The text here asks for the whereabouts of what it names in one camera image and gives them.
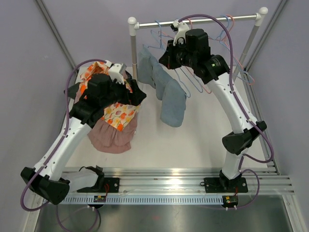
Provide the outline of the dark grey dotted skirt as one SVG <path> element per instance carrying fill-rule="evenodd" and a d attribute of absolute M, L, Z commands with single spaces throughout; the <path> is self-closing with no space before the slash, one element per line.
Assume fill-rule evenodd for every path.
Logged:
<path fill-rule="evenodd" d="M 67 90 L 68 97 L 75 100 L 80 98 L 81 91 L 80 91 L 80 82 L 70 86 Z"/>

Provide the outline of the pink pleated skirt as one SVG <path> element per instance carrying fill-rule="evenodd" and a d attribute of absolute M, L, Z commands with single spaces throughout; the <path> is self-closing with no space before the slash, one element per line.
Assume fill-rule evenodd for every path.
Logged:
<path fill-rule="evenodd" d="M 93 147 L 100 152 L 112 154 L 126 152 L 131 149 L 130 142 L 136 132 L 137 119 L 138 113 L 123 131 L 118 131 L 100 118 L 87 136 Z"/>

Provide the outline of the light blue denim skirt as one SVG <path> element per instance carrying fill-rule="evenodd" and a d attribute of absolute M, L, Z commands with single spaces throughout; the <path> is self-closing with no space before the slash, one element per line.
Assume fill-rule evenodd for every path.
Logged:
<path fill-rule="evenodd" d="M 146 47 L 139 52 L 138 81 L 155 89 L 161 101 L 161 121 L 170 127 L 180 127 L 186 110 L 186 92 Z"/>

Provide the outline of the orange floral skirt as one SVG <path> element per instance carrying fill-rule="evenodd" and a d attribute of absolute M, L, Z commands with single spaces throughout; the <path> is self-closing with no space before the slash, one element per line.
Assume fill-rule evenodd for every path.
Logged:
<path fill-rule="evenodd" d="M 81 82 L 75 97 L 75 102 L 79 100 L 83 92 L 87 89 L 88 81 L 91 80 L 92 76 L 97 73 L 109 74 L 110 66 L 110 61 L 108 61 L 108 65 L 101 61 L 95 61 L 84 71 L 80 71 L 79 78 Z M 104 109 L 104 115 L 101 120 L 107 122 L 118 131 L 123 131 L 135 114 L 138 113 L 139 108 L 140 105 L 133 106 L 116 102 Z"/>

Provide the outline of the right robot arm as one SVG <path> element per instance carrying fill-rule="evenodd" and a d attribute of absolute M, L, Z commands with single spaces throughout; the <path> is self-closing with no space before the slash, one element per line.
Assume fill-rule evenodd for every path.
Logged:
<path fill-rule="evenodd" d="M 238 90 L 229 79 L 230 68 L 224 58 L 213 55 L 207 33 L 203 29 L 179 29 L 159 63 L 168 69 L 189 67 L 213 92 L 230 122 L 232 132 L 222 138 L 226 157 L 219 174 L 218 187 L 231 191 L 241 183 L 240 164 L 247 150 L 267 128 L 250 113 Z"/>

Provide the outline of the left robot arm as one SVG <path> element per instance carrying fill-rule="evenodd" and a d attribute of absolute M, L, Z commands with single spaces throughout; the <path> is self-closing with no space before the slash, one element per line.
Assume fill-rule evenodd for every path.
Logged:
<path fill-rule="evenodd" d="M 105 175 L 102 168 L 89 166 L 71 174 L 64 174 L 64 168 L 79 142 L 103 117 L 107 107 L 115 103 L 138 106 L 145 98 L 146 93 L 132 78 L 120 84 L 107 74 L 93 75 L 69 112 L 64 131 L 50 150 L 33 168 L 25 167 L 22 170 L 21 177 L 26 188 L 54 205 L 61 203 L 74 191 L 103 191 Z"/>

